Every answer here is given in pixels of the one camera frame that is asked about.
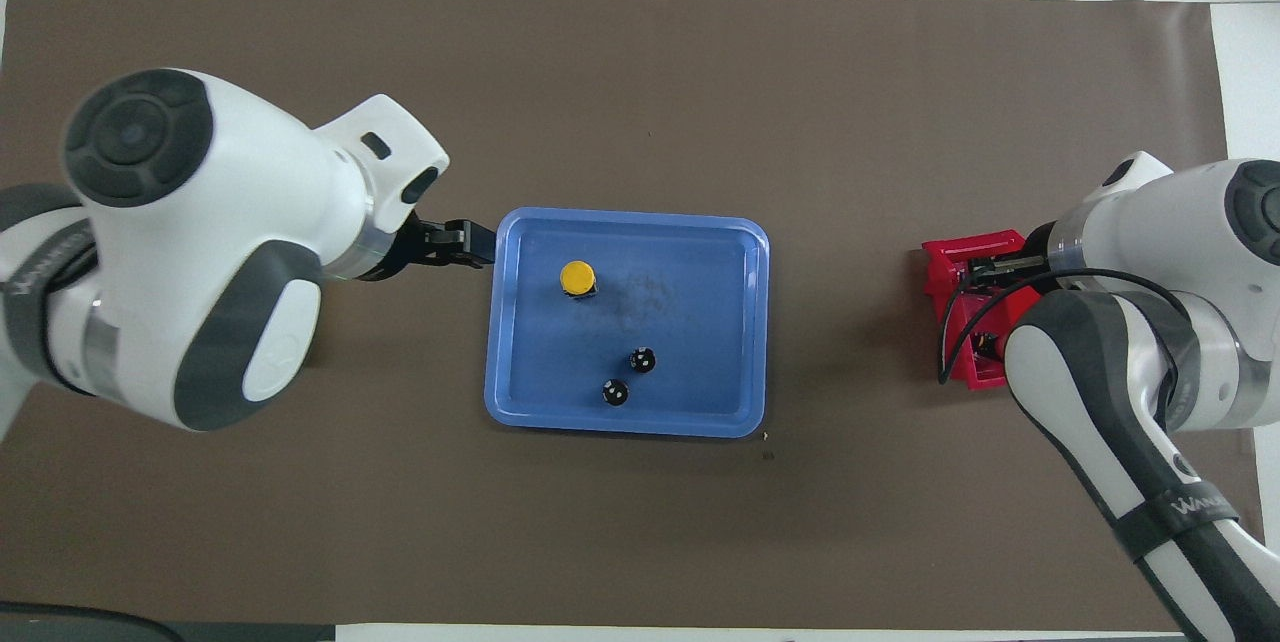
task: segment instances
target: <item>black strap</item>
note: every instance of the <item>black strap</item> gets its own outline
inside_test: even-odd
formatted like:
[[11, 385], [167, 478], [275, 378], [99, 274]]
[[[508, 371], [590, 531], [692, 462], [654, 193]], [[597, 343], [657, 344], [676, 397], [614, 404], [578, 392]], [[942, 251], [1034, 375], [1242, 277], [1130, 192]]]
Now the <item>black strap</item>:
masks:
[[93, 247], [88, 219], [52, 233], [4, 283], [5, 333], [23, 367], [68, 390], [87, 391], [68, 382], [49, 356], [49, 295], [69, 265], [82, 263]]
[[1134, 506], [1111, 524], [1129, 559], [1137, 561], [1188, 529], [1220, 519], [1240, 519], [1211, 482], [1179, 483]]

